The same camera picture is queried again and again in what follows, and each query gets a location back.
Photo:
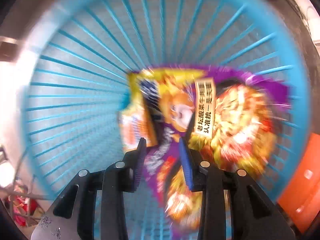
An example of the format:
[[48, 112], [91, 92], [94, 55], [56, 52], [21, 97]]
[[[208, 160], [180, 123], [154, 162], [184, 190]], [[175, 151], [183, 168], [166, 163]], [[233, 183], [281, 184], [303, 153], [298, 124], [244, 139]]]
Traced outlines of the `purple noodle snack wrapper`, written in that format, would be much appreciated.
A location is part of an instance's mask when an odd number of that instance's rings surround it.
[[289, 88], [272, 78], [228, 67], [173, 66], [127, 75], [131, 99], [119, 112], [124, 151], [141, 138], [143, 174], [174, 239], [198, 230], [202, 193], [184, 180], [178, 143], [218, 168], [258, 179], [282, 132]]

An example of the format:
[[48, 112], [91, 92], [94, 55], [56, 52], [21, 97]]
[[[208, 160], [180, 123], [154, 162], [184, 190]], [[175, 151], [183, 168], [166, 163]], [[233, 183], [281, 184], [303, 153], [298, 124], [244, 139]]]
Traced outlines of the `blue plastic trash basket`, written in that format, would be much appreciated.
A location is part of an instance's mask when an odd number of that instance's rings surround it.
[[[250, 177], [274, 205], [292, 178], [308, 138], [309, 84], [265, 0], [61, 0], [35, 37], [22, 131], [36, 181], [53, 201], [80, 170], [105, 170], [132, 151], [118, 123], [131, 99], [127, 75], [159, 67], [228, 67], [285, 84], [282, 132], [264, 173]], [[174, 239], [143, 172], [123, 198], [127, 239]]]

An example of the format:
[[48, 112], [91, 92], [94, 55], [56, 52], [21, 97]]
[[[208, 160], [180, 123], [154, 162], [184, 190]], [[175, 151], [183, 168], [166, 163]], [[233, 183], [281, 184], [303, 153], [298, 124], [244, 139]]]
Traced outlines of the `orange stool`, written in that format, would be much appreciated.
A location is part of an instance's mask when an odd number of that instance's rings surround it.
[[319, 213], [319, 135], [312, 133], [303, 158], [278, 204], [301, 233]]

